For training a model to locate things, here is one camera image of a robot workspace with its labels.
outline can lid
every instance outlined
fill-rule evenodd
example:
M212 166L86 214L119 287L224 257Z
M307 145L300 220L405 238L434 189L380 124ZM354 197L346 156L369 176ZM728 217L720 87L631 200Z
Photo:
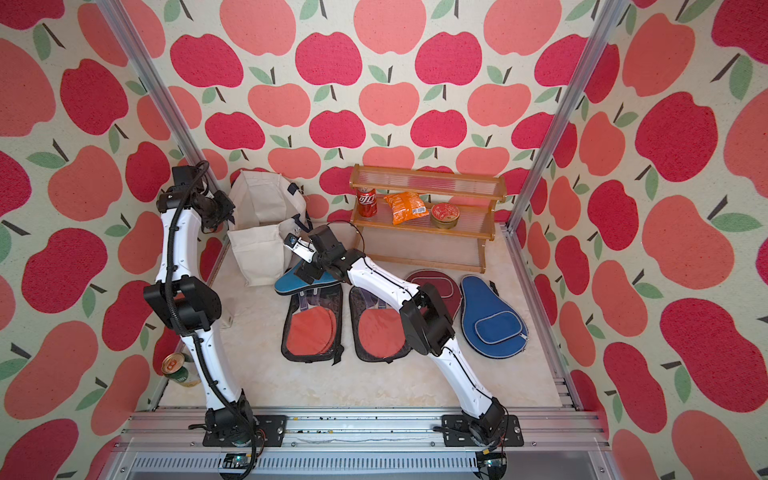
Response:
M184 366L184 354L171 353L169 356L165 357L165 360L163 360L161 371L167 375L176 372L182 366Z
M454 204L437 204L432 207L432 216L440 222L452 222L458 219L458 207Z

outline wall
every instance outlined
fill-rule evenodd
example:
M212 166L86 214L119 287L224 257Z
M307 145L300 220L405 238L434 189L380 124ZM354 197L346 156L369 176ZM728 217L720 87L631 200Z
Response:
M169 45L155 66L191 93L182 111L202 106L188 124L225 188L276 171L334 220L354 164L503 174L504 220L593 27L587 4L568 20L576 0L155 2Z
M759 478L768 18L750 1L635 4L609 41L621 74L603 101L587 89L578 152L545 171L518 239L626 479Z
M2 1L0 24L0 478L95 478L177 344L141 297L177 147L96 4Z

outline green can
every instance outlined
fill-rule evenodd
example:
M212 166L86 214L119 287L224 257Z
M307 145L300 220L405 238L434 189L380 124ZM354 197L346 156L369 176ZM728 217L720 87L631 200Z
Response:
M181 386L192 387L200 383L197 367L186 353L171 353L163 360L163 375Z

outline red soda can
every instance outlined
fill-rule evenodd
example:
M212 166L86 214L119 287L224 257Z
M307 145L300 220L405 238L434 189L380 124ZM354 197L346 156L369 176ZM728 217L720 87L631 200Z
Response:
M376 215L375 188L357 188L357 211L362 217L373 217Z

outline wooden shelf rack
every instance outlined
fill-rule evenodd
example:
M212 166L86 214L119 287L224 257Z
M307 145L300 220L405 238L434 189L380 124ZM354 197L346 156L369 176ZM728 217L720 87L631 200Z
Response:
M506 186L501 178L484 177L481 175L447 174L423 170L405 170L401 168L364 167L355 165L349 179L352 188L368 187L377 190L388 190L390 193L413 191L419 194L450 195L487 200L487 207L457 205L460 216L458 224L452 229L442 229L432 225L427 217L408 220L400 225L392 225L392 209L384 200L384 195L376 196L377 212L373 217L362 217L353 209L352 223L361 231L366 227L401 232L433 233L441 235L443 250L450 250L449 237L456 239L456 248L467 248L467 239L477 239L478 261L454 263L450 261L425 260L423 257L411 258L405 254L380 255L366 252L369 257L378 261L408 263L412 265L429 266L433 268L450 268L471 272L485 272L485 242L493 240L495 235L494 212L496 202L506 198Z

